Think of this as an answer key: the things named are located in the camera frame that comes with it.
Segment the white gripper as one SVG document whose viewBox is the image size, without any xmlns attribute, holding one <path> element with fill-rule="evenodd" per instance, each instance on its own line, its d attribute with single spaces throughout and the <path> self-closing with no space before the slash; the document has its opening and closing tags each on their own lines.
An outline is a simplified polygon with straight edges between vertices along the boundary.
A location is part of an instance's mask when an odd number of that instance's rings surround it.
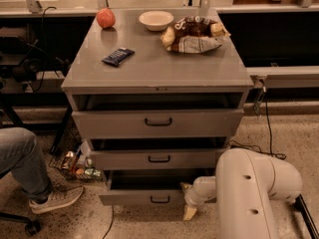
<svg viewBox="0 0 319 239">
<path fill-rule="evenodd" d="M 180 187 L 184 194 L 184 201 L 187 204 L 184 206 L 183 220 L 189 221 L 193 218 L 197 211 L 195 207 L 202 205 L 203 201 L 200 198 L 200 196 L 196 193 L 194 186 L 192 184 L 181 182 Z"/>
</svg>

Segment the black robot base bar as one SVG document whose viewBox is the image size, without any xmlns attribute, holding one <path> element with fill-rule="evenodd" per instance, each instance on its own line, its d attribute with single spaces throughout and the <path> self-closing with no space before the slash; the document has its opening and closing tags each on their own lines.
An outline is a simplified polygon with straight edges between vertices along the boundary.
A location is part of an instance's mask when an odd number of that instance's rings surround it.
<svg viewBox="0 0 319 239">
<path fill-rule="evenodd" d="M 319 239 L 319 231 L 317 230 L 317 227 L 312 219 L 312 216 L 302 195 L 299 195 L 296 198 L 294 206 L 301 213 L 311 238 Z"/>
</svg>

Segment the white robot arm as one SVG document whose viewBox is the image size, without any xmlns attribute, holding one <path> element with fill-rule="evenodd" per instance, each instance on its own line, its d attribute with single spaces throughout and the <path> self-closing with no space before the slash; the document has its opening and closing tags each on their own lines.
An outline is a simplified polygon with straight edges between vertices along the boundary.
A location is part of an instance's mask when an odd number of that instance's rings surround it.
<svg viewBox="0 0 319 239">
<path fill-rule="evenodd" d="M 185 220 L 215 199 L 221 239 L 280 239 L 270 201 L 295 200 L 302 191 L 302 177 L 287 161 L 233 148 L 219 158 L 214 176 L 180 186 Z"/>
</svg>

